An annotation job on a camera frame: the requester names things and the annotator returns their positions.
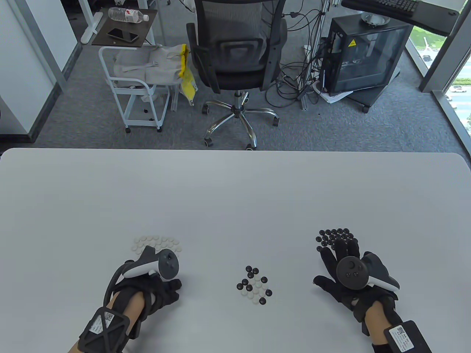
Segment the person's right hand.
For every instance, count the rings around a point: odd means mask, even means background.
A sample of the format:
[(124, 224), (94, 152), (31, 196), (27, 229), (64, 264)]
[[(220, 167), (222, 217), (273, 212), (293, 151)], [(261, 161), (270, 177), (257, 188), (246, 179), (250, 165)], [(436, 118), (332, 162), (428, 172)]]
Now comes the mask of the person's right hand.
[(374, 302), (380, 302), (385, 309), (385, 316), (390, 324), (399, 324), (402, 322), (400, 316), (396, 313), (397, 294), (394, 291), (388, 291), (381, 286), (366, 285), (360, 289), (351, 289), (343, 285), (340, 275), (337, 274), (337, 267), (343, 259), (348, 258), (355, 261), (366, 262), (370, 259), (380, 263), (379, 257), (371, 252), (365, 252), (360, 258), (360, 247), (355, 240), (346, 241), (342, 238), (336, 239), (333, 243), (333, 250), (324, 247), (319, 249), (321, 259), (329, 272), (331, 279), (325, 276), (316, 276), (313, 283), (329, 293), (336, 301), (342, 303), (352, 311), (355, 319), (362, 324), (362, 332), (366, 336), (372, 334), (372, 329), (366, 326), (366, 313), (372, 307)]

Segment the person's left hand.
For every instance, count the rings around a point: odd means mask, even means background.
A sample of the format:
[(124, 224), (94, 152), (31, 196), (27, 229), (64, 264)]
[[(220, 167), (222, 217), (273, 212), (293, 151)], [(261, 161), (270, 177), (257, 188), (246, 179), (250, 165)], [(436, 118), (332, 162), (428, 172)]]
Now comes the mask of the person's left hand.
[(129, 306), (131, 299), (138, 294), (143, 295), (143, 308), (140, 314), (135, 314), (135, 321), (144, 321), (159, 309), (173, 304), (179, 300), (179, 293), (182, 283), (179, 279), (163, 281), (160, 275), (140, 275), (134, 278), (124, 278), (120, 282), (110, 282), (107, 287), (104, 301), (108, 302), (112, 295), (116, 299), (111, 305), (111, 309), (123, 314)]

